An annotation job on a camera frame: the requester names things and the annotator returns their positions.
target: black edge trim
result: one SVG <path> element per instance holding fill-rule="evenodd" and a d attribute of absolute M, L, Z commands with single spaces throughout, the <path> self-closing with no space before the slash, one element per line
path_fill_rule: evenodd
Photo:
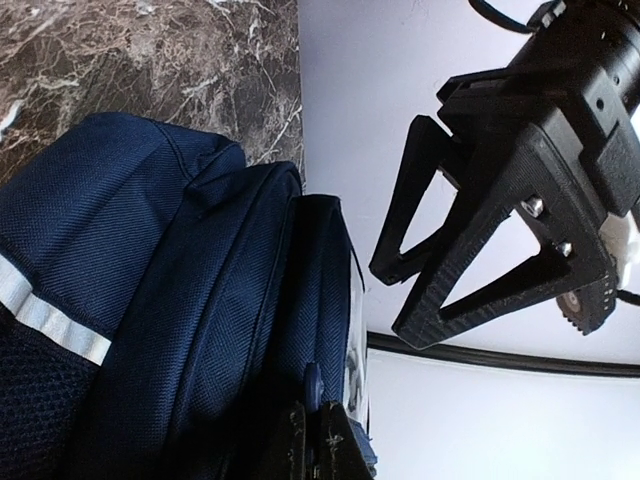
<path fill-rule="evenodd" d="M 367 343 L 368 348 L 375 350 L 464 365 L 584 377 L 640 378 L 640 365 L 534 357 L 451 345 L 414 350 L 399 338 L 374 332 L 367 334 Z"/>

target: white plastic part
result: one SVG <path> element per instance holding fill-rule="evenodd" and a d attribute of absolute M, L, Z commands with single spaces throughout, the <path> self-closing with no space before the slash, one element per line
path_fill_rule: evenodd
<path fill-rule="evenodd" d="M 600 238 L 616 259 L 618 288 L 626 287 L 631 269 L 640 263 L 640 232 L 631 212 L 624 218 L 609 214 L 600 227 Z"/>

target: white wall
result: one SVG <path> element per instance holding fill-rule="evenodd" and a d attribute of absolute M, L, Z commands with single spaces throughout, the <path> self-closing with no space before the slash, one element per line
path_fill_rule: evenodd
<path fill-rule="evenodd" d="M 494 0 L 526 21 L 540 0 Z M 434 116 L 438 88 L 456 74 L 506 65 L 526 37 L 492 26 L 467 0 L 299 0 L 308 190 L 339 195 L 361 262 L 382 226 L 409 123 Z M 444 182 L 427 194 L 412 240 L 441 224 Z M 534 253 L 519 219 L 505 222 L 454 293 L 475 290 Z M 388 331 L 410 284 L 387 288 L 367 272 L 365 318 Z M 640 275 L 631 289 L 640 291 Z M 640 310 L 622 306 L 583 338 L 554 302 L 495 320 L 451 343 L 574 359 L 640 363 Z"/>
<path fill-rule="evenodd" d="M 637 480 L 640 382 L 369 353 L 380 480 Z"/>

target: brown marble countertop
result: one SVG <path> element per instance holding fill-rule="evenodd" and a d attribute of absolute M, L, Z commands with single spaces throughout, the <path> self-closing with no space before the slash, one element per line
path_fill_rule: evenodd
<path fill-rule="evenodd" d="M 299 73 L 295 0 L 4 0 L 0 185 L 103 111 L 222 133 L 251 163 L 302 170 Z"/>

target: white stripe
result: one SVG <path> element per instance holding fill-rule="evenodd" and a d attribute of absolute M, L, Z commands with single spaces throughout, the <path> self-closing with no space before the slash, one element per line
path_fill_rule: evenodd
<path fill-rule="evenodd" d="M 102 365 L 111 342 L 36 297 L 29 280 L 2 255 L 0 303 L 23 325 L 37 330 L 62 348 Z"/>

